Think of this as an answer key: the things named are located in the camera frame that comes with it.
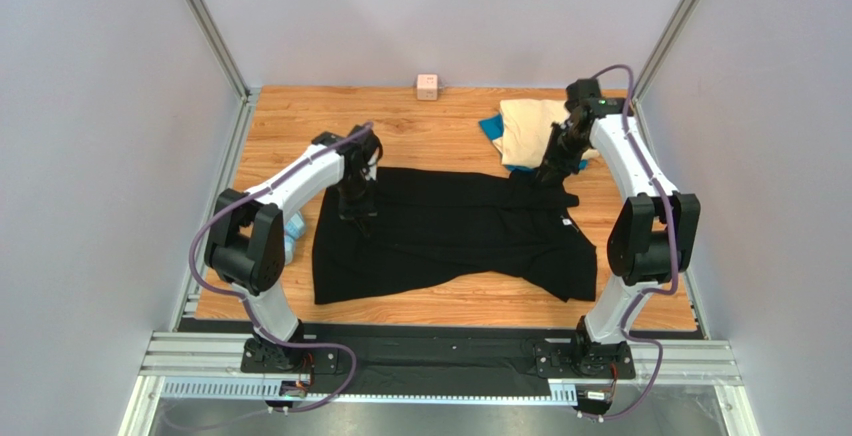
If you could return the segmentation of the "black t shirt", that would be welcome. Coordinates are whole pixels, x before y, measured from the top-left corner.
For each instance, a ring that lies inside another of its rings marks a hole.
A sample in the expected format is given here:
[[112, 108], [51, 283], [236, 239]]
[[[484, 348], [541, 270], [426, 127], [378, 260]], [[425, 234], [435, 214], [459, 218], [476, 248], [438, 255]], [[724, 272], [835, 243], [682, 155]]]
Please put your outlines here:
[[496, 272], [561, 301], [596, 297], [597, 254], [570, 216], [577, 196], [526, 172], [382, 167], [370, 233], [338, 214], [326, 191], [312, 249], [314, 302], [387, 296]]

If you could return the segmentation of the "light blue headphones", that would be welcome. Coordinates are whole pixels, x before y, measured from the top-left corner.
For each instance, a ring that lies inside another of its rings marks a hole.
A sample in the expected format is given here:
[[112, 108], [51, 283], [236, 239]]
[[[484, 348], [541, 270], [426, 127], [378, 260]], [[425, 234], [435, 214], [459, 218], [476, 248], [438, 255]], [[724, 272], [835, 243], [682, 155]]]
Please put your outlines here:
[[306, 232], [307, 224], [300, 211], [297, 211], [284, 224], [285, 265], [292, 263], [295, 254], [296, 241], [303, 237]]

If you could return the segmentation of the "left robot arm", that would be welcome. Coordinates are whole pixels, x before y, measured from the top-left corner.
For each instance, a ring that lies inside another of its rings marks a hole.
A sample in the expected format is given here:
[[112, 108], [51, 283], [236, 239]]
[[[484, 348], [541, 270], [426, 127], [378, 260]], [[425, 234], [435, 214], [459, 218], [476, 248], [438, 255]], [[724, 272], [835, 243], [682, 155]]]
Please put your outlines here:
[[345, 137], [324, 132], [270, 179], [219, 194], [213, 216], [192, 240], [189, 258], [201, 256], [226, 283], [222, 294], [240, 301], [257, 339], [287, 353], [306, 348], [300, 320], [279, 283], [286, 223], [313, 197], [332, 189], [339, 218], [369, 235], [378, 214], [374, 196], [382, 155], [370, 122], [354, 126]]

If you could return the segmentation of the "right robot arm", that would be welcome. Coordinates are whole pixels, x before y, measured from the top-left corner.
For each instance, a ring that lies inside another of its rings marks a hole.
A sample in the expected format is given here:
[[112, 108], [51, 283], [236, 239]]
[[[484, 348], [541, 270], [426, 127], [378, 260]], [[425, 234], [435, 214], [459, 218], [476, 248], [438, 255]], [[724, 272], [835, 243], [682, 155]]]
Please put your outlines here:
[[607, 242], [612, 275], [603, 295], [581, 318], [572, 344], [575, 360], [620, 361], [636, 315], [653, 294], [676, 289], [690, 263], [701, 205], [663, 174], [639, 134], [625, 99], [602, 95], [595, 78], [566, 88], [568, 117], [551, 126], [534, 180], [554, 186], [580, 170], [595, 149], [608, 165], [623, 199]]

